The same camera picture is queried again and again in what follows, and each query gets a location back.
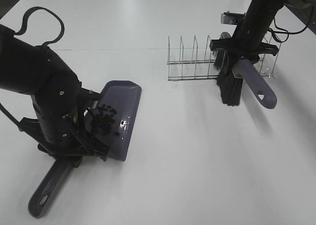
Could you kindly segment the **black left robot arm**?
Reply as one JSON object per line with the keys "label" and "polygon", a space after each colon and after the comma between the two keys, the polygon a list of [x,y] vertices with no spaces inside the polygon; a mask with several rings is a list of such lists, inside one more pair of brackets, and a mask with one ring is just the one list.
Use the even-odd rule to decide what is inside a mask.
{"label": "black left robot arm", "polygon": [[85,89],[77,75],[49,47],[31,46],[0,28],[0,86],[29,95],[35,119],[13,119],[18,129],[37,143],[40,151],[77,165],[84,156],[106,160],[109,147],[89,133],[84,112],[101,94]]}

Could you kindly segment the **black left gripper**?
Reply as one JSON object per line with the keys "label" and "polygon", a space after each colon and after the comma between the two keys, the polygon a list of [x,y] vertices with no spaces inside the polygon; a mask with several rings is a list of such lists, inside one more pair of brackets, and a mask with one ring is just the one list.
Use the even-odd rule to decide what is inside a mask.
{"label": "black left gripper", "polygon": [[37,93],[31,96],[36,118],[24,117],[18,124],[20,131],[37,141],[39,150],[53,157],[70,158],[71,166],[78,168],[83,156],[105,158],[109,147],[86,129],[84,112],[78,106],[79,92]]}

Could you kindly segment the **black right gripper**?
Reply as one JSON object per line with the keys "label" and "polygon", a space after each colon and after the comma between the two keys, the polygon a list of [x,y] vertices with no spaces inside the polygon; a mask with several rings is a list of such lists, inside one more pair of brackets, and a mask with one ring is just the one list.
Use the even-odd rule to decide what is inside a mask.
{"label": "black right gripper", "polygon": [[231,37],[211,40],[209,47],[214,51],[214,68],[228,70],[227,52],[239,57],[249,57],[252,65],[263,60],[260,54],[276,56],[278,47],[263,42],[275,15],[275,11],[248,11],[244,20],[235,25],[236,29]]}

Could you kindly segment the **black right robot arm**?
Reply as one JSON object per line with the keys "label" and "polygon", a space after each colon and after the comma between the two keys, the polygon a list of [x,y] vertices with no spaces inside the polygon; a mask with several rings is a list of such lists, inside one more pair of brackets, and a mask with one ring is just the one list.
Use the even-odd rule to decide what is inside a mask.
{"label": "black right robot arm", "polygon": [[316,0],[251,0],[245,14],[224,12],[221,23],[235,25],[236,29],[230,37],[213,39],[210,50],[218,53],[232,54],[233,57],[245,57],[257,63],[259,55],[271,54],[276,56],[279,48],[276,45],[263,42],[267,32],[276,38],[276,34],[296,35],[297,32],[274,31],[270,29],[277,12],[284,5],[298,9],[311,6],[315,8]]}

